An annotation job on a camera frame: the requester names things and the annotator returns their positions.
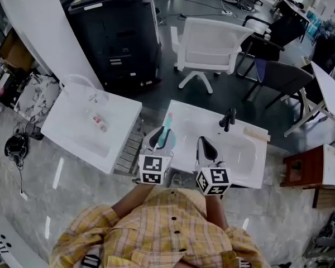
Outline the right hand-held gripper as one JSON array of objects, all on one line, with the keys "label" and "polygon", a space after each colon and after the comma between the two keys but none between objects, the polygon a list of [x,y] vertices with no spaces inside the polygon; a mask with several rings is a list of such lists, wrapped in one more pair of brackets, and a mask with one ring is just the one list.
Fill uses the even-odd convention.
[{"label": "right hand-held gripper", "polygon": [[217,151],[212,141],[200,136],[197,142],[197,161],[201,165],[212,165],[197,168],[196,182],[204,196],[223,195],[231,186],[231,170],[223,166],[217,166],[222,162],[222,156]]}]

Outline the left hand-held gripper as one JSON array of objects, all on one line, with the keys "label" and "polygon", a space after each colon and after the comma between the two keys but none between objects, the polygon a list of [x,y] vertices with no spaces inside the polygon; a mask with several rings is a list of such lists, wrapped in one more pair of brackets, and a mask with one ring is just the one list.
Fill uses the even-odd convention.
[{"label": "left hand-held gripper", "polygon": [[[150,149],[157,145],[164,128],[158,127],[149,133],[148,144]],[[176,145],[175,138],[166,138],[162,146],[164,152],[141,149],[138,157],[140,182],[143,184],[163,185],[170,170],[173,152]]]}]

